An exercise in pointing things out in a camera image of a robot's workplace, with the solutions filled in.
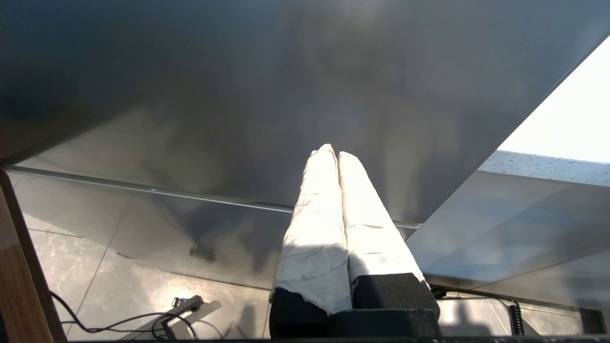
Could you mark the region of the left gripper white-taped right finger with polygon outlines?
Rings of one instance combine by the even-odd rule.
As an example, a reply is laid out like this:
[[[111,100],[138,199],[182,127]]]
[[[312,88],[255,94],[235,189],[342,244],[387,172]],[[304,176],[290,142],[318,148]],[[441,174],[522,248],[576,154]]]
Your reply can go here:
[[[338,177],[353,307],[438,311],[429,284],[360,160],[340,152]]]

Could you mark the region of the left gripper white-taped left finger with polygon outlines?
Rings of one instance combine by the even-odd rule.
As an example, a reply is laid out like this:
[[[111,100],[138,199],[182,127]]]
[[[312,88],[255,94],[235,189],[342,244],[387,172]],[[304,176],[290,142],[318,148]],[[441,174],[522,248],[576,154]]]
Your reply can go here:
[[[353,308],[338,162],[329,144],[306,161],[269,302],[273,339],[328,337],[330,318]]]

